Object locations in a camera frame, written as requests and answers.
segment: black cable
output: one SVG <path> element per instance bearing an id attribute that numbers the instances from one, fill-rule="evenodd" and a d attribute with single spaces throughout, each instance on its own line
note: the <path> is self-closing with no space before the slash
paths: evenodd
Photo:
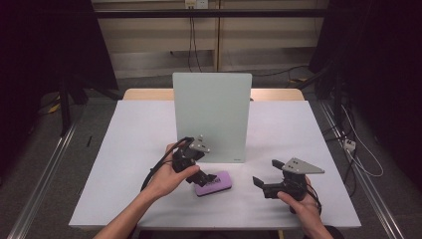
<path id="1" fill-rule="evenodd" d="M 154 173 L 156 171 L 158 171 L 158 169 L 165 163 L 164 159 L 168 156 L 168 154 L 170 154 L 170 152 L 172 152 L 174 150 L 174 148 L 176 148 L 178 145 L 180 145 L 180 143 L 186 141 L 187 139 L 189 139 L 189 137 L 184 137 L 183 139 L 179 140 L 177 143 L 175 143 L 165 154 L 164 156 L 161 157 L 161 159 L 159 159 L 159 161 L 155 164 L 155 166 L 153 168 L 151 168 L 151 170 L 149 171 L 148 175 L 146 176 L 145 180 L 143 181 L 142 187 L 140 188 L 140 191 L 142 191 L 143 189 L 145 189 L 145 187 L 148 185 L 149 181 L 151 180 L 152 176 L 154 175 Z"/>
<path id="2" fill-rule="evenodd" d="M 286 86 L 285 86 L 285 88 L 286 88 L 286 89 L 290 86 L 290 80 L 291 80 L 291 77 L 290 77 L 290 71 L 291 71 L 291 70 L 288 70 L 288 83 L 287 83 L 287 84 L 286 84 Z"/>
<path id="3" fill-rule="evenodd" d="M 296 66 L 296 67 L 292 67 L 290 69 L 287 69 L 287 70 L 284 70 L 284 71 L 281 71 L 281 72 L 269 73 L 269 74 L 253 74 L 252 76 L 253 77 L 269 77 L 269 76 L 279 75 L 279 74 L 286 73 L 288 71 L 291 71 L 291 70 L 294 70 L 294 69 L 297 69 L 297 68 L 303 68 L 303 67 L 307 67 L 307 66 L 308 65 Z"/>
<path id="4" fill-rule="evenodd" d="M 196 64 L 198 64 L 199 72 L 202 73 L 201 65 L 199 65 L 198 52 L 196 51 L 195 21 L 193 18 L 191 19 L 192 19 L 193 46 L 195 48 Z"/>
<path id="5" fill-rule="evenodd" d="M 192 50 L 192 18 L 189 19 L 190 21 L 190 32 L 189 32 L 189 54 L 187 56 L 187 65 L 189 67 L 189 71 L 192 72 L 192 68 L 190 67 L 190 51 Z"/>
<path id="6" fill-rule="evenodd" d="M 319 202 L 319 198 L 318 198 L 318 196 L 317 196 L 317 191 L 310 185 L 310 184 L 308 184 L 307 183 L 307 185 L 306 186 L 303 186 L 303 185 L 301 185 L 300 183 L 297 183 L 297 182 L 295 182 L 295 181 L 292 181 L 292 180 L 290 180 L 290 179 L 286 179 L 285 178 L 285 182 L 286 183 L 292 183 L 292 184 L 294 184 L 296 187 L 298 187 L 298 188 L 300 188 L 300 189 L 302 189 L 302 190 L 304 190 L 307 194 L 309 194 L 310 195 L 310 197 L 311 198 L 313 198 L 314 199 L 314 201 L 316 202 L 316 207 L 317 207 L 317 211 L 319 212 L 319 215 L 322 213 L 322 204 Z"/>

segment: floor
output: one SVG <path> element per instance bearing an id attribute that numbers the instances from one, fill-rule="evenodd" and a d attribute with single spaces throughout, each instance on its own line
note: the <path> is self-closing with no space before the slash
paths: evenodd
<path id="1" fill-rule="evenodd" d="M 224 55 L 226 71 L 247 71 L 255 75 L 272 74 L 292 66 L 305 65 L 312 54 L 312 49 L 290 49 L 244 52 L 229 52 Z M 133 87 L 165 86 L 171 87 L 172 72 L 198 72 L 196 59 L 191 58 L 191 69 L 188 67 L 188 54 L 185 52 L 158 54 L 111 55 L 113 67 L 120 85 L 120 92 Z M 203 72 L 213 71 L 212 53 L 198 52 L 198 62 Z M 308 78 L 312 74 L 306 69 L 296 69 L 270 77 L 257 78 L 256 87 L 284 88 L 293 87 L 295 82 Z M 318 101 L 312 87 L 306 88 L 304 96 L 309 101 L 319 124 L 335 164 L 341 175 L 345 175 L 348 161 L 330 130 L 328 111 L 322 109 L 330 106 L 330 101 Z M 92 238 L 96 231 L 82 231 L 68 226 L 73 209 L 78 202 L 102 139 L 112 117 L 115 102 L 94 91 L 88 91 L 90 101 L 86 106 L 71 105 L 76 129 L 69 141 L 60 138 L 60 113 L 42 115 L 34 125 L 17 163 L 4 178 L 0 187 L 0 238 Z M 52 96 L 45 96 L 47 102 Z M 345 182 L 352 203 L 361 220 L 362 227 L 342 231 L 346 238 L 419 238 L 422 235 L 422 194 L 413 183 L 395 165 L 389 152 L 376 141 L 365 123 L 364 116 L 357 108 L 353 115 L 356 120 L 356 131 L 364 142 L 358 142 L 358 159 L 365 169 L 380 173 L 379 177 L 368 176 L 362 170 L 354 168 Z M 56 152 L 59 143 L 67 143 L 65 152 Z M 51 180 L 44 183 L 40 180 L 52 160 L 52 155 L 61 153 L 61 160 L 51 166 Z M 33 195 L 37 188 L 45 188 L 38 198 Z M 31 200 L 37 201 L 36 207 L 26 210 Z M 284 232 L 285 238 L 302 238 L 300 230 Z"/>

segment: hand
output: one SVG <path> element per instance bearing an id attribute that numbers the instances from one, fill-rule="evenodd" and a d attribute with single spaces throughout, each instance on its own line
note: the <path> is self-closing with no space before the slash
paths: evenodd
<path id="1" fill-rule="evenodd" d="M 166 151 L 174 146 L 174 143 L 167 146 Z M 156 197 L 162 197 L 172 192 L 184 179 L 199 171 L 198 165 L 193 165 L 177 173 L 172 167 L 173 152 L 170 152 L 164 159 L 162 166 L 154 173 L 151 181 L 145 189 L 150 190 Z"/>
<path id="2" fill-rule="evenodd" d="M 302 201 L 296 201 L 291 195 L 280 191 L 277 196 L 295 209 L 299 220 L 302 223 L 304 233 L 310 238 L 332 238 L 325 229 L 319 217 L 317 203 L 307 194 Z"/>

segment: metal bracket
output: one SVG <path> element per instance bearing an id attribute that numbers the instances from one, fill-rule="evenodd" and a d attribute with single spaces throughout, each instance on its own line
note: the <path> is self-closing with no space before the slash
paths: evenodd
<path id="1" fill-rule="evenodd" d="M 313 174 L 313 173 L 325 173 L 325 171 L 317 166 L 313 166 L 310 163 L 302 161 L 298 158 L 293 157 L 283 167 L 283 171 L 291 172 L 294 174 Z"/>

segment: white table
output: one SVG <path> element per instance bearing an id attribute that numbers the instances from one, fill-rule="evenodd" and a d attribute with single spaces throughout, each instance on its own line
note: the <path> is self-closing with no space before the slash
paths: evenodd
<path id="1" fill-rule="evenodd" d="M 121 101 L 105 135 L 71 226 L 85 229 L 107 225 L 135 197 L 149 169 L 176 141 L 172 101 Z M 233 187 L 197 197 L 182 182 L 159 199 L 139 221 L 145 229 L 289 229 L 300 227 L 289 207 L 265 199 L 252 176 L 281 182 L 282 172 L 271 160 L 297 157 L 325 170 L 310 175 L 322 203 L 322 221 L 337 228 L 360 222 L 335 167 L 314 114 L 305 101 L 252 102 L 245 163 L 198 163 L 206 173 L 229 171 Z"/>

